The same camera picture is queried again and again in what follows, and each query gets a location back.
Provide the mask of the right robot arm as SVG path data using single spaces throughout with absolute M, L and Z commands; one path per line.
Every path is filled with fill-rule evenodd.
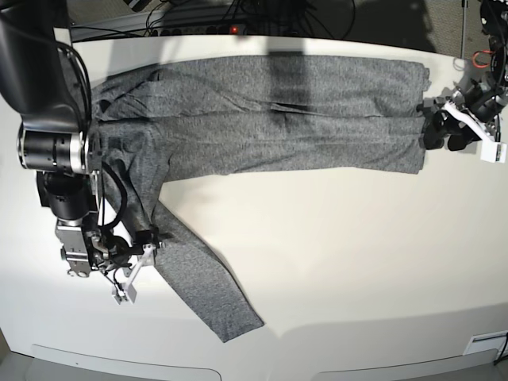
M 114 234 L 117 215 L 104 222 L 104 177 L 120 178 L 102 161 L 90 130 L 90 79 L 81 55 L 56 38 L 63 25 L 46 1 L 1 4 L 1 94 L 21 116 L 17 154 L 37 174 L 40 203 L 56 217 L 56 236 L 71 275 L 117 271 L 134 280 L 158 248 L 156 233 L 136 233 L 128 244 Z

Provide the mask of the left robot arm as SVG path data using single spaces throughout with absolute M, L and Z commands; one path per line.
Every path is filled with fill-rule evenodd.
M 434 150 L 446 144 L 456 152 L 480 142 L 483 160 L 501 163 L 507 152 L 501 122 L 507 107 L 507 2 L 481 1 L 479 16 L 489 48 L 475 52 L 471 63 L 486 72 L 469 88 L 457 86 L 449 96 L 419 107 L 425 116 L 421 145 Z

